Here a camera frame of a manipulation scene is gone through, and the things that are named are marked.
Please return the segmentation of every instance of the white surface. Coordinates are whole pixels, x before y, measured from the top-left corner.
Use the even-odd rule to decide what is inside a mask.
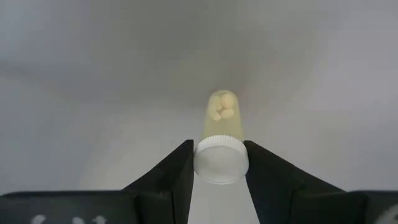
[[[246,139],[346,190],[398,189],[396,0],[0,0],[0,191],[119,189],[210,93]],[[196,178],[190,223],[258,223]]]
[[[376,220],[375,224],[391,224],[397,223],[398,205],[393,205]]]

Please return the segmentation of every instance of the white pill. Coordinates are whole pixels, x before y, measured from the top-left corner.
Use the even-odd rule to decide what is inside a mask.
[[[232,94],[225,93],[221,97],[221,103],[225,109],[231,109],[235,105],[235,98]]]
[[[224,119],[229,119],[229,118],[232,118],[234,116],[234,114],[235,114],[234,110],[227,109],[227,110],[223,110],[221,112],[221,117],[224,118]]]
[[[209,109],[209,115],[211,116],[211,118],[213,118],[213,120],[215,121],[219,121],[221,120],[221,115],[219,114],[219,112],[217,112],[214,109]]]
[[[221,104],[221,97],[212,96],[210,99],[210,107],[213,107],[215,110],[223,109],[223,105]]]

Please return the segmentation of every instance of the pill bottle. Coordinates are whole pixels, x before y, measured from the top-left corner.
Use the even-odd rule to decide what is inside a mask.
[[[195,148],[196,173],[214,184],[232,184],[246,175],[249,159],[236,95],[228,90],[208,100],[203,138]]]

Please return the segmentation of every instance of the gray background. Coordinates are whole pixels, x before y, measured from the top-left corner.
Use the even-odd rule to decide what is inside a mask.
[[[396,0],[0,0],[0,193],[120,189],[234,91],[246,139],[345,190],[398,189]],[[258,223],[196,177],[190,223]]]

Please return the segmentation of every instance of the white cap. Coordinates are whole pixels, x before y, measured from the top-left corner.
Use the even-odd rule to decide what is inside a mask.
[[[248,151],[232,136],[210,136],[196,147],[193,165],[195,172],[210,183],[232,184],[248,172]]]

